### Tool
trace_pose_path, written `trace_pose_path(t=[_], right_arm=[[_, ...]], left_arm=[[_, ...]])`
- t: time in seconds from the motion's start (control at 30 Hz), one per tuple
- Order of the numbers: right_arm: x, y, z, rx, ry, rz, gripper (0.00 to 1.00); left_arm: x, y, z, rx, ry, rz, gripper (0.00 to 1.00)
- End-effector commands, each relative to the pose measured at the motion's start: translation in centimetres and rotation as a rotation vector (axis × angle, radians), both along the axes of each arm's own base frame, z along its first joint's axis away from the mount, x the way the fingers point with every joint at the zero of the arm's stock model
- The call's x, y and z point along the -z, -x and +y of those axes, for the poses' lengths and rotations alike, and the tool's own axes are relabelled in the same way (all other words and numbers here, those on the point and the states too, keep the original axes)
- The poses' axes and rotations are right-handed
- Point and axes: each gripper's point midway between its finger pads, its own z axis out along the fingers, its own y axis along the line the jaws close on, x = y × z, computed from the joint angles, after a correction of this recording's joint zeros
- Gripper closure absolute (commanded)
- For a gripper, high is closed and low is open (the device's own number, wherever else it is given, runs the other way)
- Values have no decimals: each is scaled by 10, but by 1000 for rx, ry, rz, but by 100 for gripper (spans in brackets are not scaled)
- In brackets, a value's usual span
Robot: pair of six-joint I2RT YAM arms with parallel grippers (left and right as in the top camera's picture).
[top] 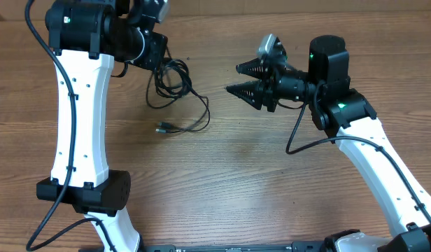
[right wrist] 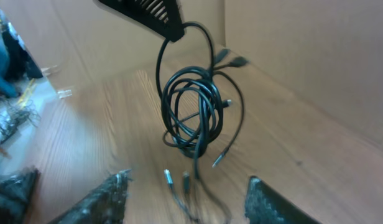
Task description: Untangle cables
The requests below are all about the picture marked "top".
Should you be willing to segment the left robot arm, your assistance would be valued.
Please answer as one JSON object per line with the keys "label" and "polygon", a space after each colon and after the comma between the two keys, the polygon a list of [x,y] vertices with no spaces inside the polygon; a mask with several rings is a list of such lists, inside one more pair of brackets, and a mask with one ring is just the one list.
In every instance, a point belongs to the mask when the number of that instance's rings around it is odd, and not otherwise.
{"label": "left robot arm", "polygon": [[167,0],[56,1],[45,15],[43,47],[57,73],[57,152],[36,195],[70,204],[93,224],[103,251],[142,251],[127,211],[129,172],[106,159],[106,99],[116,62],[155,71],[167,38],[153,28],[167,16]]}

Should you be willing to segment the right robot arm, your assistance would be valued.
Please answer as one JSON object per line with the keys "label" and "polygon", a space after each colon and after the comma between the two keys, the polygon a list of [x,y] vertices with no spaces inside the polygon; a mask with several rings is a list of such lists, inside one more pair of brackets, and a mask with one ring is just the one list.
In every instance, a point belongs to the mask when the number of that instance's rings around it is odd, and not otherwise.
{"label": "right robot arm", "polygon": [[322,241],[294,241],[291,251],[431,251],[431,196],[392,147],[377,113],[350,86],[345,40],[335,35],[314,38],[307,71],[288,63],[285,48],[272,34],[263,38],[255,59],[236,71],[248,82],[227,91],[255,109],[275,111],[290,100],[309,109],[325,141],[355,165],[378,202],[389,227],[388,238],[350,229]]}

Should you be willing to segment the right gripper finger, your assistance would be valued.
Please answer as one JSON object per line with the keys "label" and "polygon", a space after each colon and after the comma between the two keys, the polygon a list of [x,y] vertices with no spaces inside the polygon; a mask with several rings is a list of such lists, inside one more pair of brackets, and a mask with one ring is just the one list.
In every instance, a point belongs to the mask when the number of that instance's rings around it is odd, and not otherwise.
{"label": "right gripper finger", "polygon": [[225,89],[253,108],[257,110],[262,108],[263,85],[260,80],[250,80],[241,84],[228,85]]}
{"label": "right gripper finger", "polygon": [[264,62],[259,58],[236,65],[236,71],[238,74],[247,75],[256,79],[263,79],[267,75]]}

